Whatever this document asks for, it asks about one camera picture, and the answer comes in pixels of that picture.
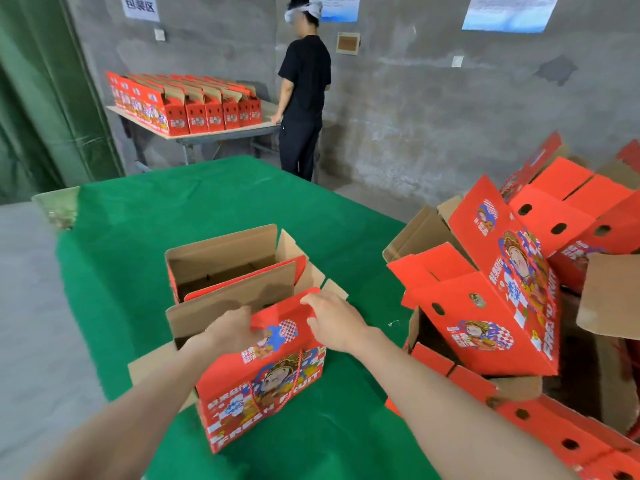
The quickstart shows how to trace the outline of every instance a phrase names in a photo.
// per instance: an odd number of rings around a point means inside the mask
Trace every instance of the paper sign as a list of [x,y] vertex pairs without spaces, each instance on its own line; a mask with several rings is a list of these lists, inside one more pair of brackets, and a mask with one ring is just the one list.
[[541,33],[558,0],[471,0],[462,30]]
[[318,0],[322,1],[322,22],[357,22],[360,0]]
[[156,0],[122,0],[122,8],[127,18],[160,21]]

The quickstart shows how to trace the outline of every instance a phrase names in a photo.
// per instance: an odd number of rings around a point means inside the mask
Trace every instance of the man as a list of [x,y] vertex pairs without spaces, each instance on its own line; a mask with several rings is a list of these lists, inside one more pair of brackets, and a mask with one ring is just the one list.
[[[578,480],[544,444],[396,347],[347,302],[325,291],[306,295],[301,302],[314,309],[317,318],[307,322],[315,338],[353,355],[367,368],[444,480]],[[251,331],[250,324],[247,306],[216,319],[160,370],[72,433],[27,479],[141,478],[208,366],[220,355],[238,353],[264,338],[264,332]]]
[[280,104],[271,121],[282,120],[282,169],[311,181],[314,150],[322,129],[324,92],[331,84],[331,56],[318,37],[322,3],[291,0],[285,20],[292,23],[298,40],[287,49],[278,75],[282,78]]

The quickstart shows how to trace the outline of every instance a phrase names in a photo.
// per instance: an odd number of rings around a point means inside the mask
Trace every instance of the hand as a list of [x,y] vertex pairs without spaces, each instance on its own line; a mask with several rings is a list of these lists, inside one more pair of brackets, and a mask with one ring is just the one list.
[[266,337],[266,330],[251,330],[251,309],[243,306],[229,310],[201,334],[189,339],[207,355],[209,363],[220,355],[247,350]]
[[316,340],[330,349],[353,354],[369,329],[358,311],[334,293],[309,293],[300,303],[314,309],[317,318],[309,318],[307,323]]

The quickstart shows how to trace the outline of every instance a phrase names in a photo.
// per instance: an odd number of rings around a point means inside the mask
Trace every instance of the person's left hand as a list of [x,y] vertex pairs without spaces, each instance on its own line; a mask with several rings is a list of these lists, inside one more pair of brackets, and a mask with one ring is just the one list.
[[266,330],[251,330],[251,309],[243,306],[229,310],[189,341],[196,342],[213,362],[220,355],[247,350],[265,337]]

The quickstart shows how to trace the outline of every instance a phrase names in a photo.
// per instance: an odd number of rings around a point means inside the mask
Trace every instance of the black t-shirt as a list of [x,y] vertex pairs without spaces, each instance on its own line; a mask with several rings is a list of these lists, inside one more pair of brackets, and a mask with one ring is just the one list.
[[278,75],[294,84],[284,117],[292,120],[322,119],[324,90],[331,84],[331,56],[317,35],[291,42]]

